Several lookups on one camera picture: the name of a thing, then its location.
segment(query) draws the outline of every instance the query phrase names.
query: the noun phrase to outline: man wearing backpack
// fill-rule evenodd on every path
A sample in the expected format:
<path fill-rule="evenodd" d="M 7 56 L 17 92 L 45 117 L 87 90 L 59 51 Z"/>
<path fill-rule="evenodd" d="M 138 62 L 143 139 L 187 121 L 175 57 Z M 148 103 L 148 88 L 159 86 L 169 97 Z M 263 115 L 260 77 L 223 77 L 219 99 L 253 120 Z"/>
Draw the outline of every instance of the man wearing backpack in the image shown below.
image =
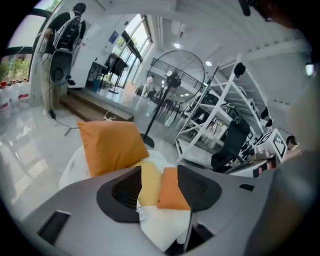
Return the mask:
<path fill-rule="evenodd" d="M 44 102 L 45 116 L 50 116 L 49 111 L 56 109 L 59 105 L 59 98 L 61 95 L 61 87 L 53 85 L 50 80 L 50 65 L 53 53 L 55 52 L 54 41 L 57 31 L 59 31 L 63 25 L 75 16 L 80 16 L 85 12 L 86 5 L 82 2 L 77 3 L 72 12 L 63 12 L 56 16 L 47 29 L 44 32 L 44 37 L 47 39 L 47 44 L 44 50 L 44 54 L 41 58 L 41 92 Z M 86 22 L 81 22 L 80 36 L 78 45 L 81 44 L 84 34 L 86 32 Z M 74 37 L 78 36 L 78 31 L 75 32 Z"/>

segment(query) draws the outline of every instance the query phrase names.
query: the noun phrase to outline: chair backrest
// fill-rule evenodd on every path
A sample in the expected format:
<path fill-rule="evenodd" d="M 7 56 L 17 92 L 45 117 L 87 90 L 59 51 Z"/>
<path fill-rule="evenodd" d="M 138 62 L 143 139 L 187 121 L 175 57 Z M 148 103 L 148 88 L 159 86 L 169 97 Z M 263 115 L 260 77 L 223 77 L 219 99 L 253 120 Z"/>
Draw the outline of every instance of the chair backrest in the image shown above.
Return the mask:
<path fill-rule="evenodd" d="M 239 123 L 231 121 L 227 132 L 223 149 L 230 149 L 235 154 L 239 153 L 250 133 L 250 126 L 243 119 Z"/>

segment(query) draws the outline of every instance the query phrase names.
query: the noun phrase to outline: pillow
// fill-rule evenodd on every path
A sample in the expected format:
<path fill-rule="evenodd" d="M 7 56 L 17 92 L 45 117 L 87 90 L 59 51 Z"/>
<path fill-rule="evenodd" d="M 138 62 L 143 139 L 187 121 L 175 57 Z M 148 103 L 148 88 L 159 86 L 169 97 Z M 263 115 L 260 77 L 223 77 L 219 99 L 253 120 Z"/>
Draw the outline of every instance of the pillow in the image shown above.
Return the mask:
<path fill-rule="evenodd" d="M 159 209 L 190 210 L 178 186 L 177 167 L 164 169 L 157 207 Z"/>
<path fill-rule="evenodd" d="M 78 122 L 90 176 L 131 167 L 149 156 L 133 122 Z"/>
<path fill-rule="evenodd" d="M 162 173 L 152 162 L 142 160 L 134 166 L 141 166 L 142 188 L 138 196 L 141 206 L 156 206 L 161 188 Z"/>

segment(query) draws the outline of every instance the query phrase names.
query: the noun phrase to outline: office chair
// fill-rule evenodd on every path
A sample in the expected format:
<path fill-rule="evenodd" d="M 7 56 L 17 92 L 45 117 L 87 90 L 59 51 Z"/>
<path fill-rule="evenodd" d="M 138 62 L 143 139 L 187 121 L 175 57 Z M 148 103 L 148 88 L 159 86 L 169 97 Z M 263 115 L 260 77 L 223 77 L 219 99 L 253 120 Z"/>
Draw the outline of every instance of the office chair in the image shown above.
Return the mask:
<path fill-rule="evenodd" d="M 225 165 L 236 158 L 241 163 L 245 162 L 239 156 L 239 152 L 249 133 L 250 126 L 242 118 L 230 122 L 222 149 L 211 157 L 211 166 L 214 172 L 225 173 L 228 170 Z"/>

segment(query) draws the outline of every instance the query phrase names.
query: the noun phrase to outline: stairs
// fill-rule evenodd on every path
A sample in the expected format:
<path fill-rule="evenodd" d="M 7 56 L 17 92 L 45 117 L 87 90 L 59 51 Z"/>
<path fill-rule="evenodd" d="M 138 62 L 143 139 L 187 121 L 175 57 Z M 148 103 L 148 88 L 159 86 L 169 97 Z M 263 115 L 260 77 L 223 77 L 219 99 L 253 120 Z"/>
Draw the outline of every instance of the stairs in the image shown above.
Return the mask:
<path fill-rule="evenodd" d="M 85 122 L 102 120 L 106 113 L 108 118 L 116 117 L 117 121 L 134 121 L 133 115 L 117 109 L 85 91 L 71 91 L 68 95 L 60 98 L 60 103 Z"/>

